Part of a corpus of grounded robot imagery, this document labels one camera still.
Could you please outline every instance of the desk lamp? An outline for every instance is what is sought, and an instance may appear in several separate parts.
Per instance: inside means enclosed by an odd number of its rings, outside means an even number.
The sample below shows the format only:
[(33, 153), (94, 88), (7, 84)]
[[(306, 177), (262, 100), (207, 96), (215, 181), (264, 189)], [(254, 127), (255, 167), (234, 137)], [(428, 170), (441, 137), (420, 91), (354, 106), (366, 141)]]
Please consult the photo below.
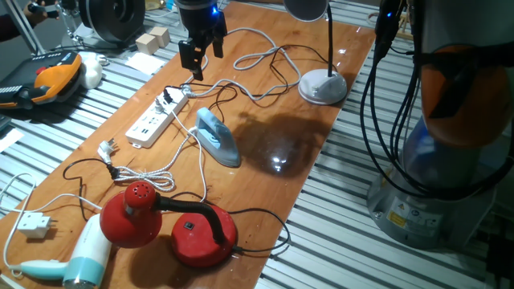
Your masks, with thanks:
[(136, 181), (107, 202), (100, 227), (107, 240), (122, 248), (142, 247), (162, 226), (162, 210), (183, 214), (171, 232), (177, 258), (191, 267), (210, 267), (232, 252), (237, 230), (232, 217), (217, 206), (163, 197), (146, 181)]
[(316, 69), (302, 76), (298, 91), (312, 104), (329, 105), (343, 100), (346, 96), (346, 80), (332, 71), (332, 11), (328, 0), (284, 0), (289, 14), (304, 22), (312, 22), (328, 14), (328, 70)]

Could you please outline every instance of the lamp stem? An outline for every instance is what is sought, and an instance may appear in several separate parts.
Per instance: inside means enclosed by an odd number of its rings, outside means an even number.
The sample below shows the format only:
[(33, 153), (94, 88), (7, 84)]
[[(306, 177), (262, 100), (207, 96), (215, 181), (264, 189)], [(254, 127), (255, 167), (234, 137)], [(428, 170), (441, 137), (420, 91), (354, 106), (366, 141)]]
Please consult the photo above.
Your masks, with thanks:
[(330, 3), (327, 7), (328, 15), (328, 77), (332, 77), (332, 62), (333, 62), (333, 36), (332, 36), (332, 10), (330, 9)]

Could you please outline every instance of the red lamp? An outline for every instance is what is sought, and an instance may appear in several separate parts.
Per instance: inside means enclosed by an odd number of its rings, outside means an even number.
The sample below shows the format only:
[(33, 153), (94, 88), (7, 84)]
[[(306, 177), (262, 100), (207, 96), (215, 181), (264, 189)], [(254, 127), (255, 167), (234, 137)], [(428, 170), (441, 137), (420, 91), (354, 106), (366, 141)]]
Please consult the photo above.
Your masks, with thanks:
[(100, 213), (100, 227), (107, 240), (123, 248), (137, 248), (154, 240), (162, 226), (162, 210), (183, 214), (172, 230), (177, 258), (192, 267), (222, 262), (237, 238), (232, 217), (217, 206), (162, 197), (146, 181), (133, 182), (114, 196)]

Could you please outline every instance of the hair dryer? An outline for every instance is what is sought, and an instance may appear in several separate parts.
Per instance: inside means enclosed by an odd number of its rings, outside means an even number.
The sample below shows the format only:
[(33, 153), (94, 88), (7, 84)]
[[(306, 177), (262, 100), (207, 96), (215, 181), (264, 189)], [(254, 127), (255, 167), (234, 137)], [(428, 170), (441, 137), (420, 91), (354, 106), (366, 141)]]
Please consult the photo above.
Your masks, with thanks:
[(100, 213), (100, 227), (115, 246), (137, 248), (154, 240), (162, 225), (161, 210), (183, 214), (171, 234), (173, 252), (192, 267), (220, 263), (234, 248), (232, 217), (217, 206), (162, 197), (146, 181), (136, 181), (110, 199)]
[(100, 215), (92, 216), (75, 245), (70, 261), (33, 260), (10, 269), (43, 280), (63, 280), (67, 289), (99, 287), (111, 250), (111, 243), (100, 229)]

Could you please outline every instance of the orange device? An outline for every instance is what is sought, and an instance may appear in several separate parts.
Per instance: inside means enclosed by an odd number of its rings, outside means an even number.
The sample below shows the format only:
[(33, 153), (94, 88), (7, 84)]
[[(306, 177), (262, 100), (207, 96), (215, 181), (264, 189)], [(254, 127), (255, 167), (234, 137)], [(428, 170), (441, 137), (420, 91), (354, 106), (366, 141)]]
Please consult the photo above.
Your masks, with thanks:
[(79, 86), (80, 55), (59, 51), (23, 61), (0, 82), (0, 109), (65, 101)]

